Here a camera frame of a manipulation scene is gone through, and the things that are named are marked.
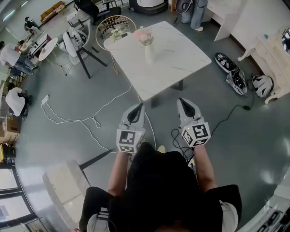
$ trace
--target white chair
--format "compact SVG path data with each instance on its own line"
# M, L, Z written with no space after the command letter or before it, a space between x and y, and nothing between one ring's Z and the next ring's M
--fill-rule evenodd
M136 31L136 25L133 20L123 15L114 15L104 19L96 30L96 41L97 44L106 51L109 51L106 47L114 43L113 38L111 38L112 29L119 29L122 31L122 35L128 35ZM113 56L112 60L113 68L118 74Z
M67 32L65 32L63 34L63 40L64 40L66 49L67 49L68 54L69 54L68 55L69 60L71 61L72 65L77 65L78 63L81 62L82 67L84 68L88 78L90 79L91 76L87 70L85 63L84 63L84 59L88 55L93 57L95 60L97 60L103 66L106 67L107 65L103 61L101 61L99 58L97 58L95 55L92 54L92 50L94 50L96 53L98 53L98 51L92 46L92 43L94 41L94 34L93 34L93 30L92 30L92 26L91 26L90 21L87 21L84 24L84 28L83 28L82 32L87 35L87 41L84 44L84 46L77 51L75 50L75 47L72 44L71 39L70 39L69 35L67 34Z

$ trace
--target window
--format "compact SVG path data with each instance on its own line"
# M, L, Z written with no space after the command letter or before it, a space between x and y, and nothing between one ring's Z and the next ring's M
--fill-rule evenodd
M36 218L14 164L0 163L0 229Z

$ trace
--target white cable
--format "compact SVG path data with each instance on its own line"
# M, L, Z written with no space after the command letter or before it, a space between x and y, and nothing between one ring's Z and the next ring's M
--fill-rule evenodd
M151 122L150 122L149 117L148 117L148 115L147 115L146 112L145 112L145 115L146 115L146 117L148 119L149 125L150 125L151 130L152 130L152 134L153 134L153 138L154 138L154 143L155 143L155 150L157 150L157 145L156 145L156 140L155 140L155 135L154 135L153 127L151 125Z
M113 100L111 100L109 103L103 105L103 106L99 109L99 111L98 111L97 113L94 114L93 117L89 117L89 118L86 118L86 119L83 119L83 120L79 120L79 119L64 119L64 118L58 116L58 115L53 111L53 109L50 107L50 105L48 104L48 100L46 101L46 105L49 107L49 109L52 111L52 113L53 113L53 114L54 114L58 119L61 119L61 120L63 120L63 121L61 121L61 122L56 122L55 120L49 118L48 115L46 114L44 108L42 107L42 104L41 104L41 108L42 108L42 110L43 110L45 116L46 116L50 121L53 121L55 124L61 124L61 123L66 123L66 122L78 122L78 121L81 122L81 123L82 123L82 124L87 128L87 130L90 132L91 137L92 137L92 138L93 138L93 139L94 139L94 140L99 144L99 146L102 147L102 148L104 148L104 149L106 149L106 150L109 150L109 149L107 149L106 147L103 147L103 146L99 143L99 141L98 141L98 140L97 140L97 139L92 135L92 132L90 131L90 129L89 129L89 128L88 128L88 127L87 127L83 122L86 121L86 120L88 120L88 119L93 119L93 120L95 121L95 125L96 125L96 127L97 127L97 128L100 128L100 127L101 127L101 124L100 124L100 123L95 119L95 116L96 116L96 115L97 115L97 114L102 110L102 108L104 108L105 106L107 106L107 105L109 105L110 103L112 103L116 98L121 97L121 96L124 95L125 93L129 92L129 91L131 90L131 88L132 88L132 85L130 86L130 88L129 88L128 91L126 91L126 92L124 92L124 93L122 93L122 94L120 94L120 95L114 97ZM152 130L152 133L153 133L153 138L154 138L154 143L155 143L155 149L157 149L157 145L156 145L156 140L155 140L155 134L154 134L154 131L153 131L153 127L152 127L152 125L151 125L151 122L150 122L149 117L148 117L148 115L147 115L146 112L145 112L145 115L146 115L146 117L147 117L147 119L148 119L149 125L150 125L151 130Z

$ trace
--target power adapter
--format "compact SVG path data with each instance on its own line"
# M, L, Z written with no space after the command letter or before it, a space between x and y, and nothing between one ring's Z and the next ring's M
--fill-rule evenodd
M246 111L250 111L251 108L249 106L243 106L243 109L246 110Z

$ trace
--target white plastic chair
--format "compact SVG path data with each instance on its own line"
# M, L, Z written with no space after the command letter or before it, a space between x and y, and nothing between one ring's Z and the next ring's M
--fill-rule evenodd
M69 37L69 35L67 34L67 32L65 32L63 34L63 40L66 46L66 49L68 51L68 56L69 56L69 60L71 61L72 65L77 65L78 63L81 62L82 67L84 68L88 78L90 79L91 76L87 70L87 67L84 63L84 59L87 56L91 56L93 57L95 60L97 60L99 63L101 63L103 66L107 66L103 61L101 61L99 58L97 58L95 55L92 54L92 50L94 50L96 53L98 53L98 51L92 46L92 43L94 41L94 34L93 34L93 30L92 30L92 26L90 21L87 21L84 24L84 28L82 30L82 32L84 34L87 35L87 41L84 44L84 46L82 48L80 48L79 50L75 50L74 45L71 42L71 39Z

